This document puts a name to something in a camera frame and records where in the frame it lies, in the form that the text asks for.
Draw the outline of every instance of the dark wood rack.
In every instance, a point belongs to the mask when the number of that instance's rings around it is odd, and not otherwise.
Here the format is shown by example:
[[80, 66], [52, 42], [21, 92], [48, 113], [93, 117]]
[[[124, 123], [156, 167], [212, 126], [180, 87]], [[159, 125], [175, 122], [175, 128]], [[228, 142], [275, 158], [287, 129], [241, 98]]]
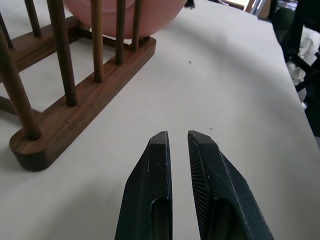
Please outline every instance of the dark wood rack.
[[[125, 0], [117, 0], [116, 39], [102, 34], [101, 0], [91, 0], [92, 32], [74, 17], [65, 18], [62, 0], [47, 0], [51, 24], [40, 28], [33, 0], [25, 0], [32, 32], [10, 39], [0, 14], [0, 81], [9, 99], [0, 110], [16, 114], [22, 124], [9, 145], [27, 170], [48, 168], [154, 55], [156, 40], [139, 37], [141, 0], [135, 1], [132, 44], [124, 44]], [[94, 72], [75, 85], [70, 44], [93, 43]], [[103, 64], [103, 45], [115, 56]], [[65, 95], [44, 112], [33, 110], [19, 72], [57, 52]]]

